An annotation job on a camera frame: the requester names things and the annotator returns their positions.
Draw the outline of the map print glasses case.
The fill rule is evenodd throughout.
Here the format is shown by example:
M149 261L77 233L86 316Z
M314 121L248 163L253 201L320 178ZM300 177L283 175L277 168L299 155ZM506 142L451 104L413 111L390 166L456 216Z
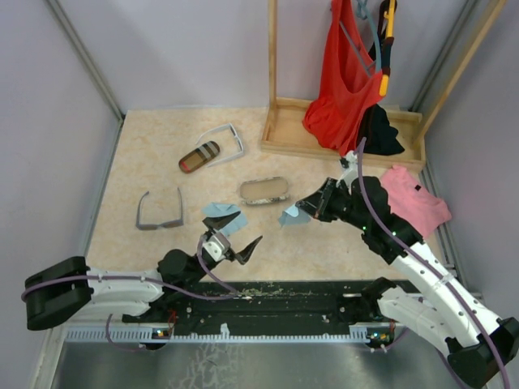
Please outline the map print glasses case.
M290 197L288 181L281 176L243 182L239 187L242 202L249 206L279 203Z

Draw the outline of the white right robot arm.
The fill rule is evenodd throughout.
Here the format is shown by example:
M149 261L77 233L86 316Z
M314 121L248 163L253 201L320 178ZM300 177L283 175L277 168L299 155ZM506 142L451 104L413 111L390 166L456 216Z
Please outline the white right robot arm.
M390 318L433 345L466 386L485 387L497 374L511 386L505 366L518 352L518 321L487 308L448 271L422 235L390 210L376 177L350 182L327 178L296 203L321 222L340 220L361 232L370 251L405 275L423 302L385 278L363 292L362 311L371 320Z

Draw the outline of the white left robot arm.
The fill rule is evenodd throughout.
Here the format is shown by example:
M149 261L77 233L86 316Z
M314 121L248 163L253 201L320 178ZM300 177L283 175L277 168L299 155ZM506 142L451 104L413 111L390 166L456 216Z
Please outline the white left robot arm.
M206 228L194 254L180 249L166 253L148 271L106 271L91 267L85 257L73 256L29 276L21 300L30 331L58 327L69 319L98 319L120 315L127 323L159 322L169 308L183 298L225 301L238 297L230 285L220 295L196 292L194 287L224 261L247 264L261 239L235 251L222 230L241 214L206 217Z

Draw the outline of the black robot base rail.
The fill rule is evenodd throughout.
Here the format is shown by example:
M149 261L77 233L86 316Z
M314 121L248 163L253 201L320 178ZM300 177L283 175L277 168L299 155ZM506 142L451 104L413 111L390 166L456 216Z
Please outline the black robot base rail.
M74 320L102 320L109 314L126 324L172 325L174 336L216 336L226 325L231 336L271 339L348 336L354 327L386 327L375 298L392 286L412 297L419 291L408 280L244 281L233 297L211 282L195 284L191 296L160 286L159 297L140 299L125 290L94 297Z

